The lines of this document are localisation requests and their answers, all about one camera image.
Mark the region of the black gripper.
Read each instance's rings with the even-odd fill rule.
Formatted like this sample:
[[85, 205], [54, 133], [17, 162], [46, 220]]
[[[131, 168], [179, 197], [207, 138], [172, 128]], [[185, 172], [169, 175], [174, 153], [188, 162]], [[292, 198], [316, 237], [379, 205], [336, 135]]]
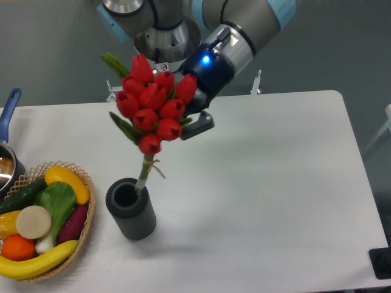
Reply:
[[181, 140], [188, 140], [214, 128], [211, 114], [204, 109], [216, 95], [233, 79], [235, 72], [224, 56], [218, 51], [209, 50], [207, 44], [201, 44], [192, 56], [180, 66], [179, 72], [185, 76], [191, 74], [197, 79], [197, 88], [203, 93], [186, 106], [185, 114], [200, 112], [197, 121], [185, 126]]

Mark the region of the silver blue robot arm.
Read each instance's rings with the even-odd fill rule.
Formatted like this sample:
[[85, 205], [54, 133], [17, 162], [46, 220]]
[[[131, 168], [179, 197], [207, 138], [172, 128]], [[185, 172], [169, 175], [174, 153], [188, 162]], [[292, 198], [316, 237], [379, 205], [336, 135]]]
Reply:
[[152, 68], [197, 78], [186, 140], [211, 129], [206, 109], [296, 13], [295, 1], [101, 1], [97, 14], [120, 41], [132, 40]]

